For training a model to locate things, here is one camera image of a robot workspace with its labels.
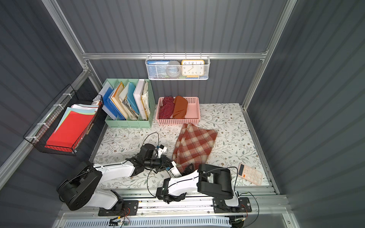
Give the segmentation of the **red plaid skirt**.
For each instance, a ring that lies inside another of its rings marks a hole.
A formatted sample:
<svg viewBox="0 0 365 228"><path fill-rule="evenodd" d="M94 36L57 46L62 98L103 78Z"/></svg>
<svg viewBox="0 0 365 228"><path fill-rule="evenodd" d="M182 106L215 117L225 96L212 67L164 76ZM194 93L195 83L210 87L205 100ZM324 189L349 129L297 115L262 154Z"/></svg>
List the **red plaid skirt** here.
<svg viewBox="0 0 365 228"><path fill-rule="evenodd" d="M196 170L200 164L206 163L217 135L216 130L206 130L192 123L183 124L173 151L173 161L179 172L183 173L190 164Z"/></svg>

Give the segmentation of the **red polka dot skirt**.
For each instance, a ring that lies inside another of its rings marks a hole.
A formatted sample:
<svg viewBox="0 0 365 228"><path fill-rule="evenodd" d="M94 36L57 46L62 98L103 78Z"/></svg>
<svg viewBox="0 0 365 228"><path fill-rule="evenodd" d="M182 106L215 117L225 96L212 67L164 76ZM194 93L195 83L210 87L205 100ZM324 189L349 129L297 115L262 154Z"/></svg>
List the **red polka dot skirt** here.
<svg viewBox="0 0 365 228"><path fill-rule="evenodd" d="M170 119L174 113L175 103L172 96L167 96L162 99L162 105L159 108L159 119Z"/></svg>

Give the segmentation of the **pink plastic basket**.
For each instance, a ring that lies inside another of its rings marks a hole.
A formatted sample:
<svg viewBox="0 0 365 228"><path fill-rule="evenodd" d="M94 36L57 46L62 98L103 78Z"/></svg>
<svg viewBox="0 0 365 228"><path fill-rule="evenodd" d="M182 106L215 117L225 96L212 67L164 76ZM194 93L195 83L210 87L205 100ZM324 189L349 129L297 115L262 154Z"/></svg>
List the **pink plastic basket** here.
<svg viewBox="0 0 365 228"><path fill-rule="evenodd" d="M201 119L201 112L200 112L200 102L198 97L184 97L187 100L187 112L184 119L160 119L159 118L159 111L160 107L163 104L163 97L158 99L158 104L156 106L156 114L155 119L159 125L181 125L181 124L188 124L192 123L194 125L198 125Z"/></svg>

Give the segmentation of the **rust brown skirt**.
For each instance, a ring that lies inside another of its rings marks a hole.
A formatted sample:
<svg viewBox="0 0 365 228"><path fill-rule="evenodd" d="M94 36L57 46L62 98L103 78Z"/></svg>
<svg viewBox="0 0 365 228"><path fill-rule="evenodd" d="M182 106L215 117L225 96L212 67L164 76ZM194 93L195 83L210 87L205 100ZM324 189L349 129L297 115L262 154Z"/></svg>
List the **rust brown skirt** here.
<svg viewBox="0 0 365 228"><path fill-rule="evenodd" d="M187 113L188 101L182 97L177 96L174 99L174 112L173 112L173 119L185 119L185 115Z"/></svg>

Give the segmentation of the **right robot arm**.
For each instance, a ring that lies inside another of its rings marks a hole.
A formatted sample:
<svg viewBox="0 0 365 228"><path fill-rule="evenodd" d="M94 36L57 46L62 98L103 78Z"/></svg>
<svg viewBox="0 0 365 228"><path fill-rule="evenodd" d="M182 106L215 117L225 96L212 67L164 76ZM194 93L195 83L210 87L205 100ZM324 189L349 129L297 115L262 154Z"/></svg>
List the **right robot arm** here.
<svg viewBox="0 0 365 228"><path fill-rule="evenodd" d="M232 184L231 169L200 164L191 174L165 179L162 187L156 191L156 198L166 203L179 202L185 199L186 194L198 192L223 200L226 206L236 208L239 206L239 197L235 184Z"/></svg>

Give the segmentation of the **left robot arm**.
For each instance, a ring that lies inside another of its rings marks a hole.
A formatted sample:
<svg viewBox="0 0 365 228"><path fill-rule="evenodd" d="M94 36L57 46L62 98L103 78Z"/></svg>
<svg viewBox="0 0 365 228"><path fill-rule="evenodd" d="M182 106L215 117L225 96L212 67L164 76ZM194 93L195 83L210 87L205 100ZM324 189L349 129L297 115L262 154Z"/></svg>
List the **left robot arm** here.
<svg viewBox="0 0 365 228"><path fill-rule="evenodd" d="M59 199L71 211L82 207L96 207L100 209L100 216L127 212L128 207L117 192L105 191L98 188L98 185L116 178L133 177L146 169L155 173L166 170L170 175L180 177L176 163L164 154L166 151L167 148L163 145L154 146L147 143L141 147L137 155L122 162L110 164L82 162L77 167L75 176L67 178L57 188Z"/></svg>

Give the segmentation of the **grey tape roll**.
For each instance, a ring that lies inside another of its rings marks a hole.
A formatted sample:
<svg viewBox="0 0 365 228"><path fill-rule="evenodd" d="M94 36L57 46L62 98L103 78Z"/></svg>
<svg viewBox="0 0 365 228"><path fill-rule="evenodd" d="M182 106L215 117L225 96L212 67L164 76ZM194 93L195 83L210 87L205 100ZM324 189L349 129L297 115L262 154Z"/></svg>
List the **grey tape roll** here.
<svg viewBox="0 0 365 228"><path fill-rule="evenodd" d="M169 61L165 68L165 72L166 72L167 76L170 78L178 78L181 74L180 65L181 65L180 62L178 62L176 60Z"/></svg>

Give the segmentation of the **floral table mat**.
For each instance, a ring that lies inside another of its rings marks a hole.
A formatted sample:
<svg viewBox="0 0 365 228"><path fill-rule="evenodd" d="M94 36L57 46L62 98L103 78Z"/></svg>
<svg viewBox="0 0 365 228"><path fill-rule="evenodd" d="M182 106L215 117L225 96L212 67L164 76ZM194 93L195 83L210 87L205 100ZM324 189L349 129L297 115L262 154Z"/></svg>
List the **floral table mat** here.
<svg viewBox="0 0 365 228"><path fill-rule="evenodd" d="M249 128L244 119L239 104L202 104L200 106L201 119L198 127L214 129L218 135L207 163L230 167L232 181L236 188L247 187L250 192L270 192L271 183L266 175L262 177L260 186L255 185L242 177L236 177L236 167L240 163L265 173L265 168L259 158ZM98 147L94 163L108 164L122 162L126 158L136 155L143 142L156 144L160 142L166 146L166 155L171 158L175 143L178 139L181 125L162 125L156 120L151 128L110 128L104 133ZM160 187L169 175L166 171L160 173L145 170L135 177L122 177L99 184L102 189L149 189Z"/></svg>

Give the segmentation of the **green file organizer box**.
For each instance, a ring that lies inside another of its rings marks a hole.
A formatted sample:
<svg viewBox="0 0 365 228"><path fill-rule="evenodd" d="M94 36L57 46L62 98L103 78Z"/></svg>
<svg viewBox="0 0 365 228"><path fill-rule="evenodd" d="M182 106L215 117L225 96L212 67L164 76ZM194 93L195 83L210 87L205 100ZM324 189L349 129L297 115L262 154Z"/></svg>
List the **green file organizer box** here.
<svg viewBox="0 0 365 228"><path fill-rule="evenodd" d="M147 120L143 120L133 96L134 90L139 79L117 79L109 78L103 83L104 92L105 86L113 87L110 98L120 113L126 120L113 120L107 113L105 123L109 127L117 128L150 128L155 118L156 101L152 90L152 85L149 79L145 79L144 90L142 94L142 102L144 104Z"/></svg>

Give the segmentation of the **blue folder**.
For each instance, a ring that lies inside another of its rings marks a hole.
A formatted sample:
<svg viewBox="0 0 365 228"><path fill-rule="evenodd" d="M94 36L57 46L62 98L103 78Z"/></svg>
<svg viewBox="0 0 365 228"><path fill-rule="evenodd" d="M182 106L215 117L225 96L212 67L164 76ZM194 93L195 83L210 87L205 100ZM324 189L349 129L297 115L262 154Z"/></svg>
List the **blue folder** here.
<svg viewBox="0 0 365 228"><path fill-rule="evenodd" d="M113 119L113 120L126 120L124 118L124 116L120 113L120 111L117 109L117 107L114 105L114 103L112 102L110 96L112 94L112 92L114 91L113 87L110 86L105 86L104 88L104 92L102 93L102 97L103 97L103 103L104 103L104 107L103 110L108 113L108 115Z"/></svg>

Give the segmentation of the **white binder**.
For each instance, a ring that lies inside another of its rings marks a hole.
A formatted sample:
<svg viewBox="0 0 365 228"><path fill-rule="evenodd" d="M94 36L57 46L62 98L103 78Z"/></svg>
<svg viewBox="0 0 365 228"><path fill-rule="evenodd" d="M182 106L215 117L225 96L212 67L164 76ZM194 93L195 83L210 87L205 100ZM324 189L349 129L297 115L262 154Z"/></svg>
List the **white binder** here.
<svg viewBox="0 0 365 228"><path fill-rule="evenodd" d="M143 94L143 90L144 90L144 84L145 84L145 80L144 79L140 79L136 85L136 88L134 90L133 96L139 111L139 115L143 120L147 120L147 115L145 112L145 108L144 108L144 104L142 102L142 94Z"/></svg>

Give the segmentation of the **red paper stack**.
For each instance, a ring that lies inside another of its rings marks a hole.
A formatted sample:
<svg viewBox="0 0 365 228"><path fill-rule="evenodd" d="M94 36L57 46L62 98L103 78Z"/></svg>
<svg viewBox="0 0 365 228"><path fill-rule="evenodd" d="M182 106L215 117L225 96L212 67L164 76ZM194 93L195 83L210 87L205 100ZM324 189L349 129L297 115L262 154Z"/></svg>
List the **red paper stack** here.
<svg viewBox="0 0 365 228"><path fill-rule="evenodd" d="M62 124L54 131L47 140L46 148L71 152L74 144L78 141L84 130L92 121L93 114L83 114L70 111Z"/></svg>

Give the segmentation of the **blue box in basket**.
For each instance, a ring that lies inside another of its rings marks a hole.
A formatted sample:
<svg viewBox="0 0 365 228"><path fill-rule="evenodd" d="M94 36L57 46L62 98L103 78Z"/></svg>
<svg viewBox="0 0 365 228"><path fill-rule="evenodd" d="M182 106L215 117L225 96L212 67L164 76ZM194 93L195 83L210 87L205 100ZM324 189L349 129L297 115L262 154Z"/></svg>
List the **blue box in basket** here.
<svg viewBox="0 0 365 228"><path fill-rule="evenodd" d="M159 79L167 77L166 68L169 60L147 60L146 69L149 79Z"/></svg>

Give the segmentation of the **yellow alarm clock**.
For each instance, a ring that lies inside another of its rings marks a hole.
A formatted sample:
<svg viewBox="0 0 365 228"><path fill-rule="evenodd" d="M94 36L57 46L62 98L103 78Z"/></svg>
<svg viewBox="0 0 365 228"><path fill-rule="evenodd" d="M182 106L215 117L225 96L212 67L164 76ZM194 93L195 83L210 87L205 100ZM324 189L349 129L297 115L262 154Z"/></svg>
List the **yellow alarm clock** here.
<svg viewBox="0 0 365 228"><path fill-rule="evenodd" d="M186 59L181 62L182 75L187 78L202 77L205 73L205 61L204 60L191 60Z"/></svg>

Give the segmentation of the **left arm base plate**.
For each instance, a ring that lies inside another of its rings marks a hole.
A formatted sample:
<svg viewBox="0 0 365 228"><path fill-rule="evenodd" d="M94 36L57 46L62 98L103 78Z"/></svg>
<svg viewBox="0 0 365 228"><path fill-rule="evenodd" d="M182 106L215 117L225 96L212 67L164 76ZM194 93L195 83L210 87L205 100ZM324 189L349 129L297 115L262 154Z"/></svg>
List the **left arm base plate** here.
<svg viewBox="0 0 365 228"><path fill-rule="evenodd" d="M139 206L138 200L119 200L111 209L99 208L98 216L135 216Z"/></svg>

